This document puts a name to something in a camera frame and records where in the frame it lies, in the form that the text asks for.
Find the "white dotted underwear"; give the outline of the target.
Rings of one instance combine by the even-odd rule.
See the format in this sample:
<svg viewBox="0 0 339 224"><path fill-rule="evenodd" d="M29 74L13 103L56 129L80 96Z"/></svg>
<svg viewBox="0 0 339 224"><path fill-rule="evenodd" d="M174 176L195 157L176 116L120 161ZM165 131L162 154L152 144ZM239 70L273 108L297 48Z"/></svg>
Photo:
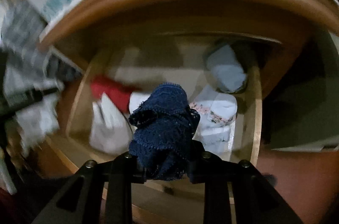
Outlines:
<svg viewBox="0 0 339 224"><path fill-rule="evenodd" d="M106 93L99 101L93 102L90 146L107 154L120 155L128 150L132 136L125 116Z"/></svg>

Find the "floral blue-white underwear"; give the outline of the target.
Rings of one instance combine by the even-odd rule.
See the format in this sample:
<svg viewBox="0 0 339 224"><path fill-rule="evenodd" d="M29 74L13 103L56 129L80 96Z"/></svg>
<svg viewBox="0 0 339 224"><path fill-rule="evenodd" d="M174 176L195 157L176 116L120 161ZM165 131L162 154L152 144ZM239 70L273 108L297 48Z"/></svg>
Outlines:
<svg viewBox="0 0 339 224"><path fill-rule="evenodd" d="M237 116L236 98L206 85L190 107L200 115L193 139L200 141L205 150L214 154L231 151Z"/></svg>

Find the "red underwear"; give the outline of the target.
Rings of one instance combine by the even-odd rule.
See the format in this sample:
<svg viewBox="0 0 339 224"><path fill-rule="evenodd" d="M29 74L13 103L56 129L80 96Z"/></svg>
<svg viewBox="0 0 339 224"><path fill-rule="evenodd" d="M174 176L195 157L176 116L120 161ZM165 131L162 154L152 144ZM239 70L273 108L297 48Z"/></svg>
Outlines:
<svg viewBox="0 0 339 224"><path fill-rule="evenodd" d="M96 76L90 83L94 98L100 99L104 94L122 112L129 113L129 101L134 91L140 88L133 85L124 85L105 76Z"/></svg>

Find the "grey plaid cloth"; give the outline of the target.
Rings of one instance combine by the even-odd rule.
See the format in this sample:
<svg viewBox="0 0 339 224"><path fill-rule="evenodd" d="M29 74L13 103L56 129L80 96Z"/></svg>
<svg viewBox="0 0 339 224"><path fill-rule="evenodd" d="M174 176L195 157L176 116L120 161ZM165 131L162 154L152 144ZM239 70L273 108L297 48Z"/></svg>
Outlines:
<svg viewBox="0 0 339 224"><path fill-rule="evenodd" d="M7 11L1 38L11 65L28 73L47 76L51 53L38 49L39 36L45 27L45 20L26 0Z"/></svg>

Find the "grey foam block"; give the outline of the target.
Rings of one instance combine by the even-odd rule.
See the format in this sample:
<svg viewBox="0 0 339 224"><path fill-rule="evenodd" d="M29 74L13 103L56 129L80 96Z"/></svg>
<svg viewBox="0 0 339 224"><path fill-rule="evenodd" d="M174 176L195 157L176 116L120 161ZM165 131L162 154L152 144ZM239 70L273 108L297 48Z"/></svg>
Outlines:
<svg viewBox="0 0 339 224"><path fill-rule="evenodd" d="M263 100L262 135L286 152L338 151L338 38L319 31Z"/></svg>

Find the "white bra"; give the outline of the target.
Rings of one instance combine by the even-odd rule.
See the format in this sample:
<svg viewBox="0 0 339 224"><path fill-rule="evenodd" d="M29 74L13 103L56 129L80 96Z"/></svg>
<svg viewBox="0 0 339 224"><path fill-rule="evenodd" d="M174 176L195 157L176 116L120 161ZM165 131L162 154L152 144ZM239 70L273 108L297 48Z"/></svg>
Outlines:
<svg viewBox="0 0 339 224"><path fill-rule="evenodd" d="M139 106L150 97L150 93L134 91L129 100L129 113L132 114Z"/></svg>

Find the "light blue folded underwear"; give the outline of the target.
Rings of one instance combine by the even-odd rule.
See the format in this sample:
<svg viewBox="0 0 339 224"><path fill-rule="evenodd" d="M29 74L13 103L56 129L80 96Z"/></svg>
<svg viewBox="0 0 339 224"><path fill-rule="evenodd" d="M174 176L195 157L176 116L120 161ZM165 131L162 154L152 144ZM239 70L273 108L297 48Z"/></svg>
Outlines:
<svg viewBox="0 0 339 224"><path fill-rule="evenodd" d="M222 46L211 53L207 57L206 67L222 92L236 93L246 85L247 74L229 45Z"/></svg>

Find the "brown wooden nightstand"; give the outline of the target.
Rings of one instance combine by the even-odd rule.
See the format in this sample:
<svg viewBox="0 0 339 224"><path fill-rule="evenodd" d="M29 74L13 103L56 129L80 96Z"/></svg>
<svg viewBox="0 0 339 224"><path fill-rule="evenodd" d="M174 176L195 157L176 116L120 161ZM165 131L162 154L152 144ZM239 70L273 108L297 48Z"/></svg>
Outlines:
<svg viewBox="0 0 339 224"><path fill-rule="evenodd" d="M77 31L83 31L84 39L93 41L95 45L123 43L130 36L140 39L151 34L230 33L277 40L282 45L280 52L272 56L261 70L263 96L267 96L318 27L329 30L290 11L252 1L177 0L126 10ZM65 40L71 34L49 46L42 43L40 46L49 48L58 45L65 49Z"/></svg>

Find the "white leaf-print bedsheet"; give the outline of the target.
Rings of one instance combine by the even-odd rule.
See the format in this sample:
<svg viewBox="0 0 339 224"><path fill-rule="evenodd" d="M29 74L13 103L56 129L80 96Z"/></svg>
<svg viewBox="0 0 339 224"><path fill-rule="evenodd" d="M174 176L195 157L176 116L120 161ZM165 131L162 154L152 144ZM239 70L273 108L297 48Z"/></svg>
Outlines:
<svg viewBox="0 0 339 224"><path fill-rule="evenodd" d="M45 96L41 101L17 112L14 120L19 126L19 155L26 159L29 152L42 141L46 135L57 131L60 126L57 120L56 105L64 84L58 79L43 78L7 64L3 82L3 91L7 99L14 93L35 89L44 90L56 88L57 92Z"/></svg>

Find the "navy lace underwear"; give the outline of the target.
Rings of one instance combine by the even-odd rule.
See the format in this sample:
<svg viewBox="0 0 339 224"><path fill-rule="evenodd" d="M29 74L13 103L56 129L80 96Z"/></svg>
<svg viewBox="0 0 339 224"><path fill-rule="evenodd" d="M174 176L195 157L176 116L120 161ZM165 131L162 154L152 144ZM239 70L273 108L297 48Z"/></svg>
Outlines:
<svg viewBox="0 0 339 224"><path fill-rule="evenodd" d="M189 106L185 90L162 83L130 115L136 127L129 153L136 156L147 180L172 181L187 172L186 148L191 144L200 114Z"/></svg>

